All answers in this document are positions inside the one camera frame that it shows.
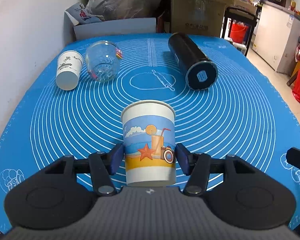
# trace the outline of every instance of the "red bucket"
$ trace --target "red bucket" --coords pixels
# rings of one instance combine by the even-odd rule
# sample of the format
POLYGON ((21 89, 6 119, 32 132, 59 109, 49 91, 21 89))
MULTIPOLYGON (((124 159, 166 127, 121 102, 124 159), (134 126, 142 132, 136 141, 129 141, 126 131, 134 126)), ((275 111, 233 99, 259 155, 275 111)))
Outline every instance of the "red bucket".
POLYGON ((248 27, 239 24, 232 24, 230 38, 236 43, 243 43, 248 27))

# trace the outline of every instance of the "stacked cardboard box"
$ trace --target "stacked cardboard box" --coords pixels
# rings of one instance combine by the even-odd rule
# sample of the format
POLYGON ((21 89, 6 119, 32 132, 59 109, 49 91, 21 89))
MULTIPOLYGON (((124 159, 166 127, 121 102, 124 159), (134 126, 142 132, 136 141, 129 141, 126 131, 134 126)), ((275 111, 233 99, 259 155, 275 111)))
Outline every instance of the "stacked cardboard box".
POLYGON ((240 1, 240 0, 234 0, 234 7, 243 9, 253 15, 256 15, 257 6, 253 6, 252 4, 249 4, 247 2, 240 1))
POLYGON ((171 0, 170 30, 186 34, 220 36, 227 5, 234 0, 171 0))

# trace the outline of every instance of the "screw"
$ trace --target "screw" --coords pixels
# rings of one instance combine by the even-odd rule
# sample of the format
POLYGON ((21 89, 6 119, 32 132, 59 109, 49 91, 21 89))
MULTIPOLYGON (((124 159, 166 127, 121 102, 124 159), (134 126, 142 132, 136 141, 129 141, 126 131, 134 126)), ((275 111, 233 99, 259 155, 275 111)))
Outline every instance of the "screw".
POLYGON ((98 188, 98 191, 99 191, 99 193, 101 193, 101 194, 110 194, 110 193, 112 193, 112 192, 114 191, 114 188, 111 187, 111 186, 105 185, 105 186, 99 187, 99 188, 98 188))
POLYGON ((199 194, 202 189, 199 186, 188 186, 186 187, 186 192, 189 194, 199 194))

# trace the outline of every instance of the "starfish illustration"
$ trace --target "starfish illustration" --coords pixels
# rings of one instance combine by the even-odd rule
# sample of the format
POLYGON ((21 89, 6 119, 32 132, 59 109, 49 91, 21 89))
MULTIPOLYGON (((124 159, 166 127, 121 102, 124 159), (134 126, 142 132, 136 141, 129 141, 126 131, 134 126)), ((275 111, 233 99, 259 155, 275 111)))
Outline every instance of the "starfish illustration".
POLYGON ((147 157, 150 160, 152 160, 151 154, 155 152, 155 150, 149 149, 147 143, 146 143, 146 145, 142 149, 138 149, 138 151, 141 153, 140 160, 143 160, 145 157, 147 157))

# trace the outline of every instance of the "wooden chair leg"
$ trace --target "wooden chair leg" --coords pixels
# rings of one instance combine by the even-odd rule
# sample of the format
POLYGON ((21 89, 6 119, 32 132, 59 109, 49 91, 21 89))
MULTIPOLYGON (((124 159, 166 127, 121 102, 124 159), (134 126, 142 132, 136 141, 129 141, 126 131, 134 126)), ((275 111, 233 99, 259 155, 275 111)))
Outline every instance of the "wooden chair leg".
POLYGON ((287 85, 291 86, 292 83, 297 79, 299 70, 288 80, 287 85))

